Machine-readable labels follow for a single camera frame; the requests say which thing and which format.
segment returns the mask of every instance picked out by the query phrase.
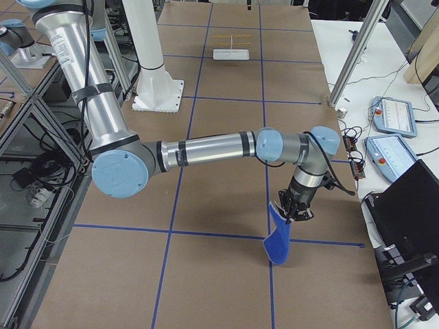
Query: white desk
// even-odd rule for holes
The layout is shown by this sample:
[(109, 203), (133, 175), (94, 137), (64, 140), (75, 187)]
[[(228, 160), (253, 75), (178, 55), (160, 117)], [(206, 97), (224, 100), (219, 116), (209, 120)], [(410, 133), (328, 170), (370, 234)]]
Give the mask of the white desk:
[[(324, 71), (327, 80), (330, 83), (329, 88), (332, 89), (332, 84), (336, 82), (353, 45), (351, 39), (352, 34), (349, 30), (359, 30), (361, 28), (361, 23), (312, 21), (312, 25), (316, 34)], [(381, 77), (398, 70), (404, 63), (405, 56), (401, 53), (401, 50), (398, 48), (398, 45), (394, 41), (385, 24), (380, 23), (370, 38), (361, 62), (355, 68), (349, 81), (356, 81), (363, 77)], [(356, 84), (348, 85), (336, 106), (336, 108), (345, 107), (348, 109), (348, 114), (343, 119), (347, 124), (347, 127), (352, 127), (354, 125), (366, 127), (368, 125), (367, 109), (372, 105), (372, 100), (375, 96), (404, 99), (410, 101), (414, 108), (420, 108), (423, 110), (428, 109), (427, 104), (424, 102), (425, 90), (423, 87), (420, 85), (407, 84), (405, 82), (403, 75), (407, 68), (408, 64), (399, 71), (395, 81), (391, 84), (385, 95), (383, 93), (390, 82), (394, 79), (396, 73), (391, 74), (386, 78), (364, 80)], [(416, 119), (439, 119), (438, 111), (436, 111), (431, 100), (426, 97), (425, 101), (429, 104), (431, 110), (429, 112), (415, 110)], [(416, 138), (406, 138), (406, 141), (415, 153), (429, 151), (439, 146), (439, 123), (418, 124), (417, 129), (418, 136)], [(372, 126), (370, 130), (367, 129), (362, 134), (357, 142), (357, 148), (363, 154), (365, 154), (364, 139), (368, 134), (369, 136), (376, 136), (382, 133), (377, 132)], [(433, 173), (439, 177), (439, 151), (422, 156), (421, 158)], [(358, 195), (360, 198), (371, 191), (382, 192), (390, 185), (378, 172), (369, 157), (366, 159), (365, 174), (366, 179), (359, 181)], [(381, 241), (378, 237), (373, 220), (365, 206), (363, 206), (363, 213), (366, 223), (368, 224), (370, 240), (374, 247), (378, 247), (381, 244)], [(400, 326), (413, 316), (413, 312), (408, 307), (411, 302), (412, 300), (405, 301), (399, 308), (398, 318)], [(439, 328), (439, 316), (435, 315), (427, 322), (416, 320), (410, 325), (410, 328)]]

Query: black monitor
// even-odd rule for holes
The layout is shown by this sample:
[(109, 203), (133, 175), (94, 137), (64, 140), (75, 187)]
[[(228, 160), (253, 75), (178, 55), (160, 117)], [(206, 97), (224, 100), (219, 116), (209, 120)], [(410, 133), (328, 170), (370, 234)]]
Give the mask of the black monitor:
[[(404, 259), (439, 256), (439, 180), (418, 160), (374, 200), (374, 220), (386, 246), (395, 244)], [(439, 313), (439, 266), (414, 272)]]

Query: white base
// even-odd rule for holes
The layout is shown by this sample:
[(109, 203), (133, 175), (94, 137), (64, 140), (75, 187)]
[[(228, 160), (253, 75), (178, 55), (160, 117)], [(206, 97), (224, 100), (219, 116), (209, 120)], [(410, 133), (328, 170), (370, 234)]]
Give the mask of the white base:
[[(53, 53), (53, 49), (50, 46), (45, 45), (36, 45), (41, 53)], [(35, 62), (29, 63), (25, 62), (19, 53), (16, 53), (12, 59), (11, 62), (13, 65), (18, 69), (36, 69), (41, 70), (46, 66), (47, 61), (50, 59), (50, 56), (43, 56), (39, 59), (37, 59)]]
[(173, 80), (164, 67), (156, 71), (142, 69), (132, 109), (136, 111), (178, 112), (184, 87), (185, 82)]
[(250, 52), (248, 49), (214, 49), (214, 60), (249, 60)]

